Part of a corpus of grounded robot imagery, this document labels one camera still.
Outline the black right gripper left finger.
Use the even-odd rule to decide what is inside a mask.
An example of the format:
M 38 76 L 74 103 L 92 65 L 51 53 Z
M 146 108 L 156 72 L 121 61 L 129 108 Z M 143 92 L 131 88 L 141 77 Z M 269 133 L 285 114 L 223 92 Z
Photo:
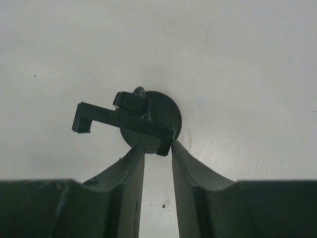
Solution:
M 145 150 L 135 144 L 125 156 L 83 186 L 109 196 L 106 209 L 107 238 L 137 238 L 142 204 Z

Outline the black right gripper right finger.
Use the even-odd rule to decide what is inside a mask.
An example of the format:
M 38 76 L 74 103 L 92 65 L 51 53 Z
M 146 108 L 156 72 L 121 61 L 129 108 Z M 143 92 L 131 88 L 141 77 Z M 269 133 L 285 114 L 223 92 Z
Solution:
M 200 162 L 178 140 L 171 149 L 179 236 L 213 238 L 208 192 L 226 189 L 234 181 Z

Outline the black phone stand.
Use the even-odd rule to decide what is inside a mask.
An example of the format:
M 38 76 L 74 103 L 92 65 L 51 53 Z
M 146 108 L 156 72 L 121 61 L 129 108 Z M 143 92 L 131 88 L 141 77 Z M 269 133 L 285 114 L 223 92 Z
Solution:
M 146 154 L 167 156 L 182 128 L 178 105 L 168 95 L 139 86 L 133 92 L 118 92 L 114 110 L 81 102 L 77 105 L 72 130 L 90 133 L 94 121 L 119 128 L 124 141 L 133 147 L 138 142 Z

